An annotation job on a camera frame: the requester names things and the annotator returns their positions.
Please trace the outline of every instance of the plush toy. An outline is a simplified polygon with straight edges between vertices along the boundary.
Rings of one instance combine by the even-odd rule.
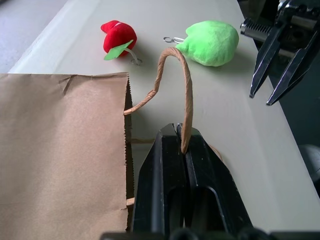
[[[229,62],[239,43],[237,30],[221,21],[202,21],[185,32],[188,37],[176,48],[205,66],[218,67]]]
[[[131,51],[137,42],[134,29],[126,23],[113,20],[101,26],[106,33],[103,49],[107,53],[104,60],[111,60],[130,53],[137,61],[136,55]]]

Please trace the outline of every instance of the green leaf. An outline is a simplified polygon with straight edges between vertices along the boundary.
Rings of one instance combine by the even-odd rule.
[[[120,46],[115,46],[109,50],[109,52],[105,55],[104,60],[111,60],[115,59],[122,54],[122,52],[133,42],[134,40],[131,40],[130,42],[127,42],[125,44],[122,44]]]

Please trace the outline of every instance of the key ring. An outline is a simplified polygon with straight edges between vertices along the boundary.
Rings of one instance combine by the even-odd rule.
[[[163,38],[163,40],[166,42],[166,43],[176,43],[176,44],[181,44],[184,42],[184,39],[182,38],[179,38],[179,37],[174,37],[174,38],[171,38],[169,36],[165,36]]]

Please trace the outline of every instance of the brown paper bag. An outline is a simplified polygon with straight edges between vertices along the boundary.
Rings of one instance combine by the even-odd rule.
[[[134,192],[128,74],[2,74],[0,89],[0,239],[125,231]]]

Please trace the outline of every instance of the bag handle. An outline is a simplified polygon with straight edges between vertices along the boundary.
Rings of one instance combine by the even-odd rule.
[[[129,115],[142,106],[144,106],[147,102],[149,102],[158,92],[160,82],[162,79],[162,74],[164,72],[165,61],[168,56],[176,57],[182,65],[183,75],[184,75],[184,83],[185,83],[185,99],[184,99],[184,119],[181,131],[181,152],[185,154],[188,149],[189,140],[191,137],[191,128],[192,128],[192,119],[194,114],[194,98],[192,92],[192,80],[190,76],[189,67],[187,61],[183,54],[175,47],[166,48],[160,55],[158,62],[158,70],[156,79],[154,82],[154,88],[147,94],[147,96],[142,100],[139,104],[134,107],[125,110],[124,115]]]

